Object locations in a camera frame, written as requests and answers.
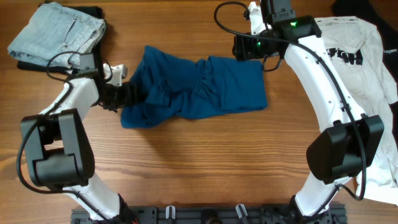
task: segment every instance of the light blue jeans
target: light blue jeans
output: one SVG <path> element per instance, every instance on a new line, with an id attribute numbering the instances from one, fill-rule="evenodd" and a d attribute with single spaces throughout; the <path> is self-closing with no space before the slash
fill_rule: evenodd
<path id="1" fill-rule="evenodd" d="M 15 59 L 46 66 L 56 54 L 65 51 L 91 52 L 106 28 L 103 19 L 63 7 L 56 2 L 42 4 L 8 47 Z M 53 66 L 78 67 L 79 55 L 60 55 Z"/>

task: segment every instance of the wood grain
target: wood grain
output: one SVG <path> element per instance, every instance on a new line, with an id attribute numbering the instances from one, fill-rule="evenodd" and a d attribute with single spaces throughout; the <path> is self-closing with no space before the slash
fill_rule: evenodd
<path id="1" fill-rule="evenodd" d="M 213 21 L 219 1 L 98 2 L 110 24 L 103 57 L 112 65 L 126 64 L 129 76 L 145 45 L 190 60 L 232 56 L 233 36 Z M 299 16 L 326 17 L 332 2 L 295 0 L 293 5 Z M 36 2 L 0 4 L 0 223 L 68 223 L 70 210 L 77 207 L 63 195 L 29 192 L 15 172 L 21 119 L 47 107 L 62 89 L 44 73 L 18 70 L 6 52 L 36 9 Z M 220 18 L 234 29 L 248 30 L 241 11 L 228 7 Z M 398 16 L 389 19 L 398 22 Z M 264 111 L 194 121 L 173 118 L 152 129 L 123 129 L 119 114 L 92 108 L 84 125 L 97 173 L 130 205 L 287 203 L 308 175 L 305 151 L 319 135 L 318 124 L 300 82 L 285 63 L 264 74 L 264 81 L 269 100 Z M 398 221 L 393 205 L 355 202 L 345 192 L 336 202 L 346 204 L 350 223 Z"/>

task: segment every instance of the blue cloth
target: blue cloth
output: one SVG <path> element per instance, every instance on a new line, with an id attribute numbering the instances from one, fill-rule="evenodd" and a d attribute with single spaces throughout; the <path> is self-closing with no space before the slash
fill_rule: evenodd
<path id="1" fill-rule="evenodd" d="M 146 46 L 130 84 L 145 98 L 123 110 L 124 128 L 150 128 L 172 116 L 202 119 L 267 107 L 260 61 L 210 56 L 195 63 Z"/>
<path id="2" fill-rule="evenodd" d="M 56 2 L 42 4 L 12 41 L 8 53 L 17 60 L 47 66 L 49 60 L 60 52 L 91 52 L 105 28 L 103 19 Z M 64 54 L 55 58 L 51 66 L 76 68 L 79 59 L 77 54 Z"/>

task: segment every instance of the blue shirt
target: blue shirt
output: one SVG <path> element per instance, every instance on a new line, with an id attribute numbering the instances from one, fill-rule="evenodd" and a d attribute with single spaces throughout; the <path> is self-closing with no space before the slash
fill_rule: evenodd
<path id="1" fill-rule="evenodd" d="M 210 56 L 195 63 L 146 46 L 130 84 L 145 99 L 125 107 L 124 128 L 151 128 L 172 116 L 202 119 L 267 107 L 260 61 Z"/>

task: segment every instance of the white t-shirt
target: white t-shirt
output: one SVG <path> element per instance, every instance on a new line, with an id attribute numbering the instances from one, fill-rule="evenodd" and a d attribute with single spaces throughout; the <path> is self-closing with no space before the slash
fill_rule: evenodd
<path id="1" fill-rule="evenodd" d="M 384 132 L 372 165 L 367 169 L 365 198 L 398 205 L 398 151 L 392 135 L 389 104 L 398 100 L 397 84 L 382 62 L 383 46 L 377 27 L 357 17 L 316 18 L 326 49 L 355 54 L 362 65 L 345 63 L 335 54 L 331 60 L 351 96 L 368 116 L 379 115 Z M 361 174 L 357 176 L 361 190 Z"/>

